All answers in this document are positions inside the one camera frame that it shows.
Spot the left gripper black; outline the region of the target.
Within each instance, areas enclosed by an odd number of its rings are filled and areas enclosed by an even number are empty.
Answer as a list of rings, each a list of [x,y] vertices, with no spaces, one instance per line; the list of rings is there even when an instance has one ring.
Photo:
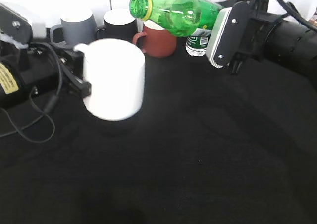
[[[44,21],[14,3],[0,3],[0,62],[7,65],[20,80],[43,80],[57,76],[56,62],[45,48],[52,46],[72,76],[83,77],[82,56],[66,42],[54,42]]]

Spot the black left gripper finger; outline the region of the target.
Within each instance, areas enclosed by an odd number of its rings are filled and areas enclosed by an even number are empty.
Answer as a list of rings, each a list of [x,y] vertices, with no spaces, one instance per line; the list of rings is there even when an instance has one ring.
[[[74,72],[74,66],[67,59],[61,58],[61,68],[63,79],[70,87],[70,91],[80,98],[86,98],[91,95],[91,83],[84,81]]]

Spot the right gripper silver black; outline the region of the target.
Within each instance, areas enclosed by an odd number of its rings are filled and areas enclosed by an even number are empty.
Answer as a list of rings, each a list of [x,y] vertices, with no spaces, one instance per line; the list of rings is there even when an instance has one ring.
[[[206,50],[210,64],[218,69],[227,67],[236,75],[247,59],[262,60],[269,25],[270,15],[251,9],[246,2],[222,9]]]

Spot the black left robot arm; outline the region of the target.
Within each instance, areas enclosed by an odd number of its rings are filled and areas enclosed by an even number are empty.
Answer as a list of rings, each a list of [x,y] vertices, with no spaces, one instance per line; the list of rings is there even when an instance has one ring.
[[[82,79],[82,56],[65,43],[47,39],[44,21],[14,3],[0,3],[0,106],[10,108],[30,95],[51,90],[45,111],[53,108],[63,84],[85,98],[91,83]]]

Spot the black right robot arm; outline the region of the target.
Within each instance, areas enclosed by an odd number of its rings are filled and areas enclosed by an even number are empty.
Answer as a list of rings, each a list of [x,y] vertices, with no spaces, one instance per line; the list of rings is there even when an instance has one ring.
[[[215,68],[237,74],[249,58],[269,60],[309,79],[317,86],[317,34],[283,15],[256,12],[246,2],[222,2],[211,31],[206,57]]]

